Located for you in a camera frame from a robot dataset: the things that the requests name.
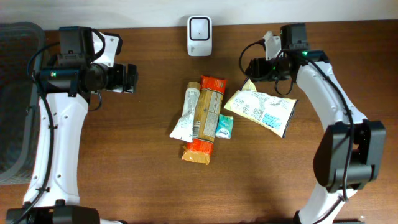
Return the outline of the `white tube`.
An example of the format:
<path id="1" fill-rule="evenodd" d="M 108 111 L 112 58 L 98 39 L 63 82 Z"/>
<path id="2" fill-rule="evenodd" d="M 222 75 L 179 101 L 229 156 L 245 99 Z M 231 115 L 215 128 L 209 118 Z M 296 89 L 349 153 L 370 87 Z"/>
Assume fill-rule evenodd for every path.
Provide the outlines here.
<path id="1" fill-rule="evenodd" d="M 195 110 L 200 96 L 201 85 L 189 82 L 185 91 L 182 115 L 170 133 L 170 137 L 185 142 L 193 142 L 193 122 Z"/>

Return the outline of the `yellow chip bag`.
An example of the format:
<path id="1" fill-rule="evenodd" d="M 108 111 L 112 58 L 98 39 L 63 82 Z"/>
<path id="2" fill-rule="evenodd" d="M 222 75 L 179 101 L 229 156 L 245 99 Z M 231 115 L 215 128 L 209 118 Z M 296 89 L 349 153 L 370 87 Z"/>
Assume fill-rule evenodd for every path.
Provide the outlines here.
<path id="1" fill-rule="evenodd" d="M 250 79 L 227 101 L 224 109 L 253 121 L 285 138 L 298 100 L 258 92 Z"/>

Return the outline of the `orange pasta package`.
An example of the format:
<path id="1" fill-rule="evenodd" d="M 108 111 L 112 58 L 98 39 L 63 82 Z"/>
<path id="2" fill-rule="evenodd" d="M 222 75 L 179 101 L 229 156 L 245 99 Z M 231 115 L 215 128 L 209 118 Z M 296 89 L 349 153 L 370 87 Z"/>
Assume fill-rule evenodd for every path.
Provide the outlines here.
<path id="1" fill-rule="evenodd" d="M 193 140 L 184 146 L 182 159 L 209 164 L 227 79 L 201 76 L 201 88 L 193 119 Z"/>

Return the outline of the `teal tissue pack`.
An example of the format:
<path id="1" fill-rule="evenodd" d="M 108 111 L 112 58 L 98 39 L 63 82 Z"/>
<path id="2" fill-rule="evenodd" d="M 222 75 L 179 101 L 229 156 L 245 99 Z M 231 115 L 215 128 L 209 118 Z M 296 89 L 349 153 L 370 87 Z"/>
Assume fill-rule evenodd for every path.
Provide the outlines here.
<path id="1" fill-rule="evenodd" d="M 222 139 L 231 139 L 233 121 L 234 118 L 232 116 L 225 116 L 220 114 L 215 136 Z"/>

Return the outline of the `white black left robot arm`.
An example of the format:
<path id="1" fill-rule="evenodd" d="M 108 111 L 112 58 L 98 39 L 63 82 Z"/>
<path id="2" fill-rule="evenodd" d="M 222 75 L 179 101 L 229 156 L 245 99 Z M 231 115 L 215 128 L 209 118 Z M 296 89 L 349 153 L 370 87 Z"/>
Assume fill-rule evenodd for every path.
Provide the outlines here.
<path id="1" fill-rule="evenodd" d="M 78 151 L 90 96 L 134 92 L 136 66 L 114 61 L 122 44 L 117 34 L 62 27 L 55 63 L 28 70 L 39 96 L 39 142 L 23 207 L 7 212 L 8 223 L 103 223 L 96 209 L 80 205 Z"/>

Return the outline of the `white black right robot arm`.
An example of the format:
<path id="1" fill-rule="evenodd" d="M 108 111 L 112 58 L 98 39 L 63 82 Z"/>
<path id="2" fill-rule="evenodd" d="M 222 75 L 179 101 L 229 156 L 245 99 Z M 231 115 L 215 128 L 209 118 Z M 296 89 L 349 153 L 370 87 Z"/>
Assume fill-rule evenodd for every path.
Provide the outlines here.
<path id="1" fill-rule="evenodd" d="M 386 140 L 381 121 L 370 121 L 338 83 L 323 50 L 312 50 L 304 23 L 287 24 L 255 42 L 266 55 L 242 71 L 254 82 L 290 80 L 310 100 L 324 129 L 313 158 L 315 188 L 293 223 L 335 223 L 357 191 L 377 179 Z"/>

